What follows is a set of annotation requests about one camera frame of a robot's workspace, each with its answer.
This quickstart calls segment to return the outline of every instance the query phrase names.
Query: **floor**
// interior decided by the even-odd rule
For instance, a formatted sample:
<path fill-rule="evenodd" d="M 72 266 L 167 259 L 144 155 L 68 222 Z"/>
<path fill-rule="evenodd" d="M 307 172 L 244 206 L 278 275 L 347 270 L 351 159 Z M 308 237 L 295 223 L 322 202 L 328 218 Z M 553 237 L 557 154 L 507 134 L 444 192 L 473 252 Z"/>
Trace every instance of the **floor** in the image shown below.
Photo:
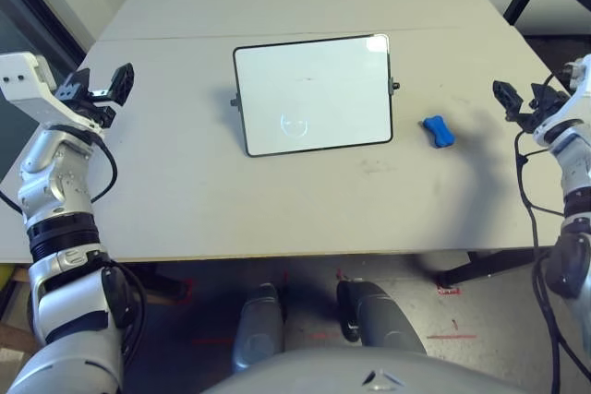
<path fill-rule="evenodd" d="M 553 70 L 591 53 L 589 38 L 528 42 Z M 125 393 L 195 393 L 229 376 L 232 340 L 246 292 L 264 281 L 287 290 L 287 350 L 355 346 L 343 339 L 335 318 L 337 275 L 380 285 L 401 306 L 429 355 L 510 381 L 527 392 L 548 392 L 548 333 L 532 294 L 530 267 L 464 283 L 459 294 L 439 294 L 426 269 L 448 269 L 465 261 L 465 253 L 451 252 L 161 264 L 161 273 L 193 281 L 192 298 L 187 304 L 150 305 L 139 354 L 126 373 Z M 20 288 L 4 321 L 26 328 L 27 295 L 28 289 Z M 565 337 L 582 355 L 578 327 L 562 301 L 554 300 L 554 307 Z M 462 337 L 432 337 L 449 335 Z M 21 353 L 0 350 L 0 392 L 6 391 L 22 361 Z M 562 392 L 590 391 L 563 358 Z"/>

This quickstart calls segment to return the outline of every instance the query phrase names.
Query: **blue object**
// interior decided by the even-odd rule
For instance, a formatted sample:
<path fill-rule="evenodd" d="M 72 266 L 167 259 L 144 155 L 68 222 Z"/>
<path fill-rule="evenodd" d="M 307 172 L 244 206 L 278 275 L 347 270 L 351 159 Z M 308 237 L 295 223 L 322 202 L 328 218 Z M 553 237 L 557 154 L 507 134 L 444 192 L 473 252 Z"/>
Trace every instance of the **blue object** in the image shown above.
<path fill-rule="evenodd" d="M 433 134 L 433 137 L 435 138 L 435 146 L 437 148 L 449 147 L 450 145 L 453 145 L 455 136 L 445 125 L 443 117 L 440 115 L 428 117 L 423 121 L 423 126 Z"/>

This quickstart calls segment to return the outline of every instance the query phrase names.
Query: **white table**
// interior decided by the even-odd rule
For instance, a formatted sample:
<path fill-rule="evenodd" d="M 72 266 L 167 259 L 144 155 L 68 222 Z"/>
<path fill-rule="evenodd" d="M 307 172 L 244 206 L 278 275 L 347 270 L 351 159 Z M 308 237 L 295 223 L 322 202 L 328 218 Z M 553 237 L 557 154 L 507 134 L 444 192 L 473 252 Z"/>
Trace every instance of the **white table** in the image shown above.
<path fill-rule="evenodd" d="M 529 99 L 529 83 L 548 70 L 486 0 L 464 1 L 334 0 L 331 15 L 305 23 L 292 14 L 296 0 L 273 10 L 253 0 L 256 17 L 240 0 L 217 0 L 199 10 L 203 20 L 197 8 L 192 16 L 178 9 L 174 19 L 186 0 L 129 0 L 83 64 L 92 69 L 93 88 L 125 62 L 136 70 L 106 138 L 119 180 L 95 205 L 111 255 L 163 260 L 531 245 L 515 180 L 518 128 L 504 121 L 491 84 L 510 81 Z M 244 21 L 226 21 L 226 6 Z M 393 101 L 393 142 L 248 158 L 229 105 L 233 49 L 368 30 L 388 34 L 392 75 L 402 84 Z M 432 148 L 419 125 L 435 113 L 457 136 L 448 149 Z M 527 191 L 538 205 L 560 209 L 560 170 L 538 157 L 525 170 Z M 3 183 L 8 192 L 18 188 L 17 171 Z M 95 156 L 91 187 L 100 188 L 109 172 Z M 539 216 L 541 244 L 554 243 L 560 222 Z M 28 261 L 19 217 L 0 207 L 0 226 L 0 258 Z"/>

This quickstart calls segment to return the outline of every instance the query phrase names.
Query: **red tape marking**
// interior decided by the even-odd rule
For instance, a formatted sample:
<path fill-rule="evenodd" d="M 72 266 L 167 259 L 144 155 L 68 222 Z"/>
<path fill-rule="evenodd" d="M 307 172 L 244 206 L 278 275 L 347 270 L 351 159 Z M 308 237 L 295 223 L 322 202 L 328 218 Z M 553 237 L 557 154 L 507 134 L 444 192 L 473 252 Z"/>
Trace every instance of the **red tape marking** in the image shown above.
<path fill-rule="evenodd" d="M 460 295 L 462 294 L 462 290 L 459 288 L 441 288 L 437 285 L 437 292 L 439 295 Z"/>
<path fill-rule="evenodd" d="M 475 339 L 476 334 L 449 334 L 446 336 L 427 336 L 428 339 L 452 340 L 452 339 Z"/>
<path fill-rule="evenodd" d="M 338 332 L 312 332 L 308 334 L 308 338 L 312 340 L 327 340 L 327 339 L 334 339 L 340 337 L 341 334 Z"/>
<path fill-rule="evenodd" d="M 233 343 L 234 339 L 231 337 L 193 339 L 191 341 L 192 345 L 231 345 Z"/>

